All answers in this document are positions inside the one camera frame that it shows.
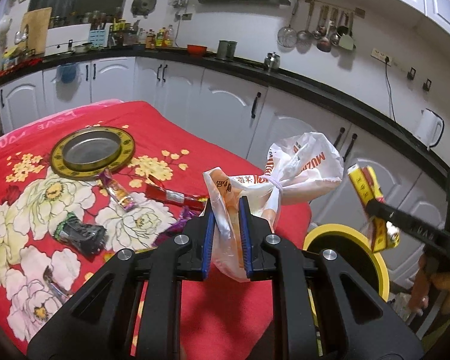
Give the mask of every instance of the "white plastic bag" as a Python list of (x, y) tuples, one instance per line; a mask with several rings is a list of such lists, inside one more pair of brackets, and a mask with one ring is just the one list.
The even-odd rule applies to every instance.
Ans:
[(247, 281), (239, 229), (239, 198), (248, 197), (253, 215), (268, 220), (272, 231), (281, 204), (310, 202), (342, 181), (343, 159), (322, 133), (282, 139), (268, 152), (264, 175), (227, 176), (220, 168), (203, 173), (217, 226), (212, 259), (225, 275)]

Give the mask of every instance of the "gold rimmed plate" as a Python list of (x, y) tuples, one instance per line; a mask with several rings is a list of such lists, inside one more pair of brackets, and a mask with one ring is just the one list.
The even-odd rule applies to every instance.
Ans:
[(61, 177), (93, 180), (106, 167), (111, 171), (127, 164), (135, 152), (135, 141), (116, 127), (87, 127), (62, 138), (53, 148), (51, 165)]

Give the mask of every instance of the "wall outlet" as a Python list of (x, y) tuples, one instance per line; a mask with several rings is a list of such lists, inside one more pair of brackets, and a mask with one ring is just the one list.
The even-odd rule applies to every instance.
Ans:
[(386, 57), (388, 57), (389, 61), (387, 65), (392, 66), (392, 57), (390, 55), (384, 54), (381, 51), (378, 51), (377, 49), (373, 49), (371, 56), (378, 59), (378, 61), (382, 61), (383, 63), (385, 63), (385, 59)]

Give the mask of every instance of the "metal bolt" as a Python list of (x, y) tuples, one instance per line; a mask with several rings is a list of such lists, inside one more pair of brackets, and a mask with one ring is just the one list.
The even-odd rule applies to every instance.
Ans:
[(269, 244), (276, 245), (281, 241), (281, 239), (276, 234), (269, 234), (265, 237), (265, 241), (267, 241)]
[(334, 250), (332, 250), (332, 249), (325, 249), (325, 250), (323, 251), (323, 256), (324, 256), (327, 260), (332, 261), (332, 260), (334, 260), (334, 259), (337, 258), (337, 253), (336, 253)]
[(185, 245), (189, 240), (190, 238), (188, 238), (188, 235), (185, 234), (179, 234), (174, 239), (175, 243), (178, 245)]
[(133, 252), (130, 249), (122, 249), (118, 252), (118, 258), (120, 260), (128, 260), (132, 256)]

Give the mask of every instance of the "white kettle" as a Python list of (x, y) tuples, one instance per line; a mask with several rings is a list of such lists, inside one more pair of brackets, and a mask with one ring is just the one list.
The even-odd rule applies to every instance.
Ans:
[(442, 139), (444, 129), (445, 123), (442, 117), (425, 108), (422, 110), (422, 118), (414, 136), (427, 147), (427, 150), (430, 150), (430, 148), (438, 145), (438, 142)]

